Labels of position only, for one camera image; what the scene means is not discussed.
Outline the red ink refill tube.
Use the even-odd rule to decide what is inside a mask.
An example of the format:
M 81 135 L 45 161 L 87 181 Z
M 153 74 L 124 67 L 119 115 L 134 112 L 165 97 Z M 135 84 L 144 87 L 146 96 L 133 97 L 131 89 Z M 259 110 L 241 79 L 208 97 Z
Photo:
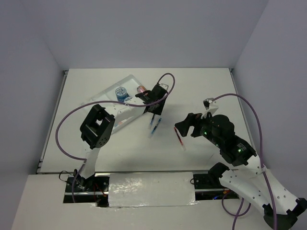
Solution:
M 182 141 L 182 139 L 181 139 L 181 137 L 179 135 L 179 132 L 178 132 L 176 127 L 174 127 L 174 131 L 175 131 L 175 134 L 176 134 L 176 136 L 177 136 L 177 138 L 178 138 L 178 140 L 180 142 L 180 145 L 181 145 L 183 151 L 186 151 L 186 147 L 185 147 L 185 145 L 184 145 L 184 143 L 183 143 L 183 141 Z

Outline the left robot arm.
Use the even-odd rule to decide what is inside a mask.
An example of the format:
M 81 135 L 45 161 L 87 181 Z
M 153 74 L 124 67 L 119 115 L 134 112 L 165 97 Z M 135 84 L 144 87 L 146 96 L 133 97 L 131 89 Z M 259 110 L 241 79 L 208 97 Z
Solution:
M 138 93 L 123 103 L 108 107 L 97 104 L 91 108 L 80 127 L 86 157 L 84 166 L 74 171 L 79 188 L 83 191 L 92 189 L 98 153 L 107 144 L 111 134 L 144 113 L 160 115 L 166 95 L 167 90 L 156 84 L 152 90 Z

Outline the blue round jar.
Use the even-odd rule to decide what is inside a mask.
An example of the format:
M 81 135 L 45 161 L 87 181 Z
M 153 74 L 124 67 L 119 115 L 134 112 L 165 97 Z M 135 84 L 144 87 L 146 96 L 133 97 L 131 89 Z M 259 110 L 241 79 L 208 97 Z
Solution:
M 127 97 L 127 98 L 124 99 L 124 103 L 125 104 L 131 104 L 131 103 L 133 103 L 133 99 L 134 99 L 133 97 Z
M 119 102 L 124 102 L 124 100 L 129 96 L 124 87 L 117 87 L 115 89 L 115 95 Z

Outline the pink capped clear tube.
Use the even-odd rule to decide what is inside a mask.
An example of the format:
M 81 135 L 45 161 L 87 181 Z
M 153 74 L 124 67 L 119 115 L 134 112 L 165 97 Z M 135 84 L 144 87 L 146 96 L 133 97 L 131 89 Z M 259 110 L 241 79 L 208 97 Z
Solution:
M 147 89 L 144 87 L 144 86 L 142 86 L 142 85 L 139 85 L 138 87 L 137 87 L 137 92 L 138 93 L 144 93 L 144 92 L 146 92 L 147 91 Z

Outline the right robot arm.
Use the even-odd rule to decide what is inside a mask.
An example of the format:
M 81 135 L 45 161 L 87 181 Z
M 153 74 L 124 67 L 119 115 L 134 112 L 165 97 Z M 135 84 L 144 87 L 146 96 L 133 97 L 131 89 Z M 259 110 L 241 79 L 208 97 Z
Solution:
M 290 193 L 270 170 L 261 167 L 259 155 L 235 134 L 235 126 L 227 116 L 208 113 L 203 117 L 189 113 L 175 127 L 182 137 L 193 127 L 193 138 L 204 137 L 220 150 L 222 158 L 237 170 L 218 162 L 208 171 L 209 184 L 224 186 L 237 193 L 263 215 L 272 229 L 291 229 L 306 211 L 306 199 Z

